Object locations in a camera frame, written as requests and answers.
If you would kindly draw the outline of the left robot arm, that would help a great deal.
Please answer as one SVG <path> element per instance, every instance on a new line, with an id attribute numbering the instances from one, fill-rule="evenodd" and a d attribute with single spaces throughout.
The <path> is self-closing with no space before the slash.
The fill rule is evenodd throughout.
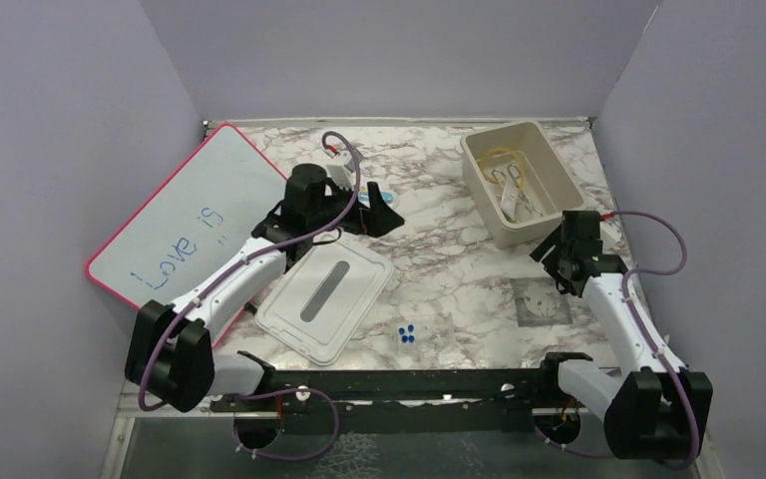
<path id="1" fill-rule="evenodd" d="M 212 345 L 257 293 L 292 269 L 312 249 L 316 236 L 342 230 L 383 237 L 404 218 L 383 199 L 377 183 L 367 185 L 368 202 L 355 185 L 342 187 L 324 168 L 301 164 L 291 170 L 283 198 L 257 224 L 242 249 L 191 291 L 162 304 L 145 303 L 137 313 L 125 377 L 145 395 L 179 412 L 203 399 L 236 395 L 249 409 L 272 400 L 268 364 L 247 352 L 217 354 Z"/>

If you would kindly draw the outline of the beige plastic bin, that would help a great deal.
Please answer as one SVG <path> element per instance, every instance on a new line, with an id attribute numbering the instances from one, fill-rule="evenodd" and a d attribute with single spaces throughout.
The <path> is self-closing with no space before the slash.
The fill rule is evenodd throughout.
<path id="1" fill-rule="evenodd" d="M 543 240 L 586 201 L 541 123 L 520 121 L 461 137 L 463 181 L 499 249 Z"/>

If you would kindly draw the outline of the tan rubber tubing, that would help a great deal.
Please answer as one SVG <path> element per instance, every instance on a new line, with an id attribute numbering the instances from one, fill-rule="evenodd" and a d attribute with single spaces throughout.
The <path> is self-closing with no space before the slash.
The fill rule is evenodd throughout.
<path id="1" fill-rule="evenodd" d="M 526 180 L 526 156 L 523 152 L 509 148 L 493 148 L 477 160 L 477 166 L 483 179 L 493 185 L 503 185 L 506 180 L 513 180 L 524 188 Z"/>

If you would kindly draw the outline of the clear zip bag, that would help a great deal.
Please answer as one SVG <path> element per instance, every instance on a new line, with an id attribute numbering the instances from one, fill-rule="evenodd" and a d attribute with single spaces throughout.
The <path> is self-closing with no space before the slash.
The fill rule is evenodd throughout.
<path id="1" fill-rule="evenodd" d="M 521 190 L 518 183 L 513 180 L 506 180 L 504 182 L 499 206 L 505 219 L 510 223 L 516 223 L 518 221 L 520 193 Z"/>

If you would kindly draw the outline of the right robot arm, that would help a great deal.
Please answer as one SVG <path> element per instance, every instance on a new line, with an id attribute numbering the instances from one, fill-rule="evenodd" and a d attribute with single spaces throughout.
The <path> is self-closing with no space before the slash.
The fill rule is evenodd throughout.
<path id="1" fill-rule="evenodd" d="M 587 304 L 620 374 L 609 375 L 582 353 L 550 353 L 540 365 L 536 393 L 550 406 L 571 399 L 587 408 L 601 421 L 612 457 L 683 469 L 702 450 L 713 385 L 672 351 L 633 292 L 643 268 L 629 268 L 620 256 L 605 252 L 600 226 L 613 216 L 564 211 L 531 257 L 559 293 Z"/>

